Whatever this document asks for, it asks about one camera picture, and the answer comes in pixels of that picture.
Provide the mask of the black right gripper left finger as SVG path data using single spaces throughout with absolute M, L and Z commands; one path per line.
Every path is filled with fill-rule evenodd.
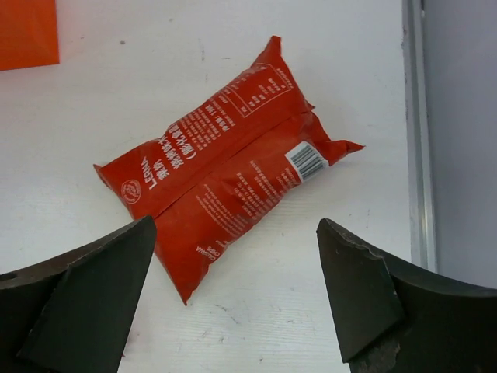
M 155 248 L 146 216 L 1 275 L 3 372 L 116 372 Z

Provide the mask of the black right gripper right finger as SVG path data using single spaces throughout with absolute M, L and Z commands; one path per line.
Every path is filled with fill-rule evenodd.
M 494 372 L 496 291 L 435 274 L 322 219 L 318 247 L 353 372 Z

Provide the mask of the large red chips bag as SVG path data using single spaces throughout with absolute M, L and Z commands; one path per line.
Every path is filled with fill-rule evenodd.
M 361 149 L 327 135 L 273 36 L 162 136 L 96 172 L 133 218 L 154 219 L 156 255 L 188 302 L 210 266 L 290 190 Z

